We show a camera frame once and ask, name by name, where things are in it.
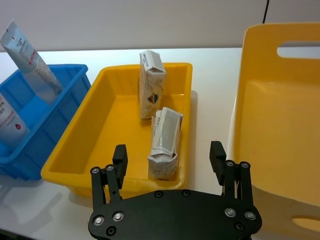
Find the yellow plastic tray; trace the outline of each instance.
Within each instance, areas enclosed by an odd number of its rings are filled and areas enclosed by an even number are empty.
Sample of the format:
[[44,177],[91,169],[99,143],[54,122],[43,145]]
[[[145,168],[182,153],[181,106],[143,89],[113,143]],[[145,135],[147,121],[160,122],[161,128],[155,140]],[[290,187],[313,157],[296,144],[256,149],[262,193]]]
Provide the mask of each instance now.
[[280,57],[288,41],[320,41],[320,23],[257,25],[245,34],[234,157],[251,164],[265,226],[320,239],[320,59]]
[[183,113],[176,179],[148,179],[147,156],[151,150],[151,121],[139,119],[140,65],[101,70],[46,164],[41,176],[67,186],[81,196],[91,196],[90,169],[112,163],[116,145],[126,144],[128,166],[120,191],[123,198],[157,189],[183,188],[189,154],[192,65],[165,63],[167,77],[163,106]]

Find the screw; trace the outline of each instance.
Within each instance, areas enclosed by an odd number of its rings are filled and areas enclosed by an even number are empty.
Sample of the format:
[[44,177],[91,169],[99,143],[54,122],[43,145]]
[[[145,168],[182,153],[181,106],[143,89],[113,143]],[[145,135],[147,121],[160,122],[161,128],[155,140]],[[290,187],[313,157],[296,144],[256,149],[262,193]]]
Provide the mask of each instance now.
[[246,212],[244,213],[244,215],[245,215],[245,217],[246,217],[247,219],[249,219],[249,220],[255,220],[255,219],[256,219],[256,215],[255,215],[253,212],[251,212],[251,211],[246,211]]
[[94,168],[94,169],[92,169],[92,171],[91,171],[93,174],[96,174],[97,172],[99,172],[99,168]]
[[113,236],[116,234],[116,232],[117,232],[117,228],[115,226],[110,226],[106,229],[106,234],[108,236]]
[[112,217],[112,220],[115,221],[115,222],[119,222],[121,221],[122,219],[124,218],[124,214],[120,211],[117,211],[113,217]]
[[229,166],[229,167],[232,167],[234,165],[234,163],[232,161],[227,161],[226,164]]
[[164,193],[162,191],[155,191],[155,193],[154,193],[154,196],[158,199],[161,198],[163,195],[164,195]]
[[224,210],[225,215],[227,215],[229,218],[234,218],[236,216],[236,211],[232,208],[226,208]]
[[182,195],[185,197],[189,197],[190,196],[190,191],[189,190],[183,190],[182,191]]
[[234,225],[235,229],[237,229],[238,231],[242,232],[243,230],[245,230],[245,226],[241,223],[241,222],[236,222]]
[[249,167],[249,164],[246,163],[246,162],[243,162],[243,163],[241,163],[241,166],[242,166],[243,168],[248,168],[248,167]]
[[103,216],[97,216],[93,221],[93,225],[100,226],[104,220],[105,218]]

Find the small carton box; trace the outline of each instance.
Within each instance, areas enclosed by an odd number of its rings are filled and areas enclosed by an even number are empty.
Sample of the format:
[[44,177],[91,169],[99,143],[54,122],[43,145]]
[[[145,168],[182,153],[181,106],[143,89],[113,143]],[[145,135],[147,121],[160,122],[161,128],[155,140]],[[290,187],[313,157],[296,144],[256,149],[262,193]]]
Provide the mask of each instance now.
[[183,114],[163,107],[152,117],[152,149],[148,156],[148,176],[174,180],[178,167],[178,149]]
[[149,119],[160,107],[166,70],[160,55],[146,50],[140,53],[139,104],[140,118]]

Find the toothpaste tube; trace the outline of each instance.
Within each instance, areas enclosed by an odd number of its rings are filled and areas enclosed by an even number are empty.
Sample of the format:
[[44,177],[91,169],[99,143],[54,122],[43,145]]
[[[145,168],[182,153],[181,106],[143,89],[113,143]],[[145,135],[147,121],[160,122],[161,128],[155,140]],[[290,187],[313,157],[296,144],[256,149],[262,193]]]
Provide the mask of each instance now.
[[34,93],[47,104],[54,102],[63,86],[14,21],[2,34],[0,44],[23,73]]
[[0,142],[13,150],[28,132],[27,125],[0,93]]

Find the table surface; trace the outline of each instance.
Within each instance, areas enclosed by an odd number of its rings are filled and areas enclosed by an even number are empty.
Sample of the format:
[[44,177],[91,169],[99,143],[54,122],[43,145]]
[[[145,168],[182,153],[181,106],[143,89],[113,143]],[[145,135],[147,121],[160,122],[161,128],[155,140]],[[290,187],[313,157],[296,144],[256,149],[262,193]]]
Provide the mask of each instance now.
[[[190,121],[190,158],[187,188],[221,194],[209,161],[210,142],[227,149],[231,116],[237,94],[241,48],[155,49],[163,62],[193,65]],[[92,84],[108,66],[139,64],[141,49],[40,52],[47,64],[86,64]],[[320,47],[288,47],[280,52],[319,57]],[[0,53],[0,83],[16,65]],[[0,176],[0,229],[39,240],[90,240],[88,220],[92,199],[75,196],[66,187],[40,181]],[[253,240],[292,240],[264,230]]]

